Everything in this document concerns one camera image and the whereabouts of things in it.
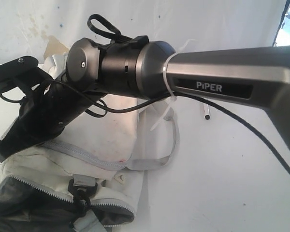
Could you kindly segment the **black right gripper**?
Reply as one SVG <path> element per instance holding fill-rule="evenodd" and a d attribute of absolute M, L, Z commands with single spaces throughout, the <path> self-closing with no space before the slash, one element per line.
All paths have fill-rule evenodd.
<path fill-rule="evenodd" d="M 65 72 L 54 80 L 43 81 L 21 104 L 18 119 L 1 140 L 0 162 L 57 137 L 65 126 L 103 96 L 103 93 L 77 89 Z"/>

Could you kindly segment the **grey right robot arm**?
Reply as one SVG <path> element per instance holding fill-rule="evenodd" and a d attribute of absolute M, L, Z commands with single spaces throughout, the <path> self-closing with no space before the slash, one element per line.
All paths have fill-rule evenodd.
<path fill-rule="evenodd" d="M 290 150 L 290 46 L 176 54 L 166 42 L 138 37 L 101 45 L 82 38 L 53 79 L 37 59 L 0 65 L 0 93 L 25 94 L 19 115 L 0 139 L 0 161 L 59 136 L 107 94 L 147 99 L 171 94 L 263 109 Z"/>

